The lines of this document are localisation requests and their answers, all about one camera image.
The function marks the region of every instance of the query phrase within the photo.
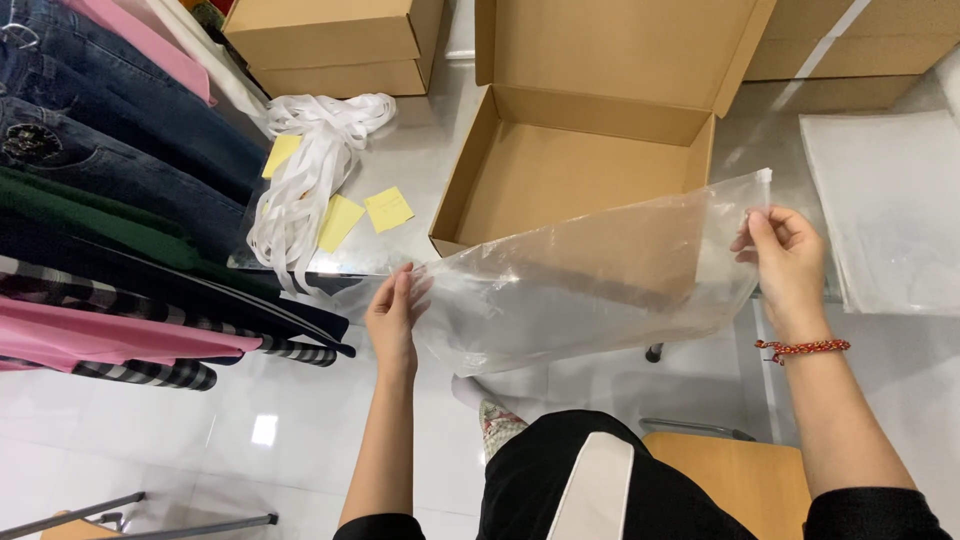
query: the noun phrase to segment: clothing rack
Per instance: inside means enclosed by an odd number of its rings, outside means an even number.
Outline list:
[[[26,525],[21,525],[20,527],[0,530],[0,540],[13,540],[13,538],[20,538],[21,536],[26,536],[28,534],[33,534],[34,532],[40,532],[48,528],[53,528],[70,523],[72,521],[80,520],[93,514],[110,510],[118,506],[123,506],[124,504],[138,503],[146,498],[147,493],[139,491],[126,497],[114,499],[113,501],[107,501],[105,503],[94,504],[93,506],[88,506],[79,510],[65,512],[50,518],[34,521]],[[200,527],[154,530],[151,532],[139,532],[137,534],[124,534],[123,537],[125,540],[171,540],[173,538],[186,538],[188,536],[198,536],[213,532],[224,532],[226,530],[236,530],[239,528],[258,527],[261,525],[276,525],[277,521],[279,521],[279,516],[277,514],[267,514],[255,518],[242,518]]]

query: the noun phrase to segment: person's left hand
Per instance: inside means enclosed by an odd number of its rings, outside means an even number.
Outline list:
[[[430,301],[418,302],[433,284],[433,279],[414,282],[414,263],[397,268],[373,295],[364,315],[367,333],[376,354],[377,374],[385,377],[409,377],[417,373],[417,350],[413,327],[430,307]]]

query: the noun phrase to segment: yellow sticky note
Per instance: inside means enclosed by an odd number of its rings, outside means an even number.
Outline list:
[[[350,229],[360,221],[363,212],[363,207],[360,205],[346,197],[334,194],[326,206],[324,222],[320,226],[320,234],[317,237],[317,246],[327,253],[333,253],[333,250],[337,249],[340,242],[347,237]]]
[[[294,155],[297,147],[300,146],[300,140],[303,135],[277,135],[274,141],[274,148],[270,150],[270,156],[267,157],[267,164],[263,165],[263,178],[270,180],[274,177],[276,168],[284,160]]]
[[[414,216],[414,212],[396,187],[367,197],[363,200],[363,204],[367,207],[370,220],[373,221],[373,228],[378,233],[405,223]]]

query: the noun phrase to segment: jeans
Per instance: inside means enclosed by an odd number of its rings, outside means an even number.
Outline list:
[[[0,98],[0,165],[177,222],[211,260],[226,261],[236,247],[244,207],[163,161],[14,97]]]
[[[0,84],[47,110],[62,111],[94,130],[166,161],[246,205],[265,159],[263,149],[123,38],[55,0],[0,0],[12,22],[30,28],[39,44],[18,50],[8,39],[4,63],[43,63],[41,76],[0,67]],[[25,57],[49,57],[49,61]],[[114,124],[132,122],[131,133]]]

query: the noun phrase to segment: bracelet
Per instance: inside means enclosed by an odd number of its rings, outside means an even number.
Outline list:
[[[774,357],[764,358],[783,365],[783,358],[780,355],[802,355],[805,353],[823,353],[825,351],[847,351],[850,348],[850,342],[844,339],[834,339],[832,341],[814,341],[813,343],[804,343],[803,345],[783,345],[779,341],[763,341],[758,339],[754,344],[758,349],[774,348]]]

